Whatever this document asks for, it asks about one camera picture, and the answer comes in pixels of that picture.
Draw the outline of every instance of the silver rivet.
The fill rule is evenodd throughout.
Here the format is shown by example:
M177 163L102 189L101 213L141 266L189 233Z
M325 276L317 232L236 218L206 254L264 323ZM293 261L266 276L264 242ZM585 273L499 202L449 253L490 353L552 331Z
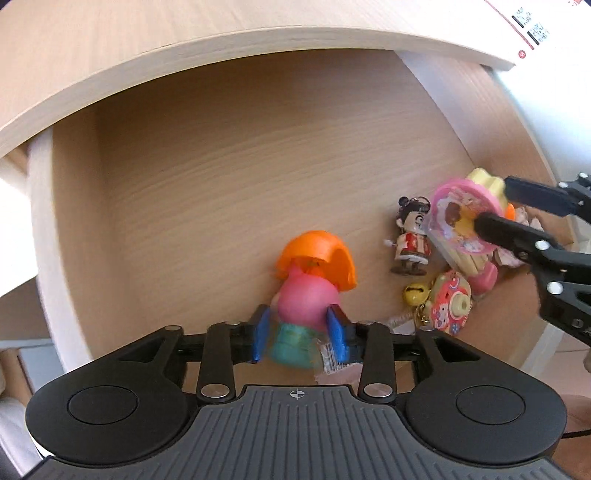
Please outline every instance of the silver rivet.
M548 250L550 248L550 244L546 240L538 240L535 243L535 247L538 250Z
M223 398L230 393L227 385L210 383L201 389L201 395L207 398Z
M366 395L373 398L385 398L392 395L392 387L385 383L370 383L363 389Z
M560 295L564 291L564 287L562 286L562 283L558 281L551 281L546 285L546 290L552 295Z

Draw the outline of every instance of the orange dome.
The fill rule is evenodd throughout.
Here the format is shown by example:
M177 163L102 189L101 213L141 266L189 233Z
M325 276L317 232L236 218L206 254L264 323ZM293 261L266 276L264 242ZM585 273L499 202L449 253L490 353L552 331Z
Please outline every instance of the orange dome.
M304 273L327 279L339 291L357 286L351 254L341 239L332 233L315 230L294 238L277 261L279 277L287 278L292 265Z

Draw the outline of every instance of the pink plastic piece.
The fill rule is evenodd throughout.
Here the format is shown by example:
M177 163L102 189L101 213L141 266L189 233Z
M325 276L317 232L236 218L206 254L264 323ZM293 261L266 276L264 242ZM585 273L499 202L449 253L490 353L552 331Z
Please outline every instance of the pink plastic piece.
M482 295L492 290L495 286L496 278L499 274L497 267L492 262L487 262L484 269L473 277L469 277L468 283L472 288L472 295Z
M292 266L279 290L277 313L284 323L326 332L326 310L333 304L340 304L340 298L331 282Z
M470 224L479 213L493 212L504 216L503 208L499 200L485 187L478 185L468 179L450 180L441 185L433 194L431 202L431 222L429 228L438 232L450 242L456 250L466 254L489 254L496 246L491 245L478 237L473 229L466 229L467 232L459 232L458 226L448 223L446 213L451 204L460 206L462 211L468 212L471 219L464 218L464 224Z

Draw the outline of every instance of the qr code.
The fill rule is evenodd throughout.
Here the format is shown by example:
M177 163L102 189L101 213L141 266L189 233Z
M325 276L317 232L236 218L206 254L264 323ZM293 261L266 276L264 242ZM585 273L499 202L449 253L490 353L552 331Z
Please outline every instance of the qr code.
M548 36L550 32L546 30L541 23L536 23L527 34L532 38L537 45L540 45Z
M519 26L523 28L530 22L531 12L528 12L527 10L524 10L523 7L521 7L512 17L513 20L515 20Z

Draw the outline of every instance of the wooden drawer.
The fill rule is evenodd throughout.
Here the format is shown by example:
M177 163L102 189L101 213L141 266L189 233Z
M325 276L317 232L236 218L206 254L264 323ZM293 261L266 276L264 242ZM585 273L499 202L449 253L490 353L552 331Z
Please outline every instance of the wooden drawer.
M283 246L311 229L352 252L359 286L342 301L353 320L401 313L407 279L389 273L382 246L401 195L430 195L475 166L554 181L483 67L401 56L314 50L211 64L108 97L35 138L39 282L65 368L163 325L195 333L248 318L278 290ZM564 221L545 225L572 241ZM443 261L432 264L435 274ZM462 335L519 363L541 332L537 307L533 279L516 273ZM267 381L311 379L261 368Z

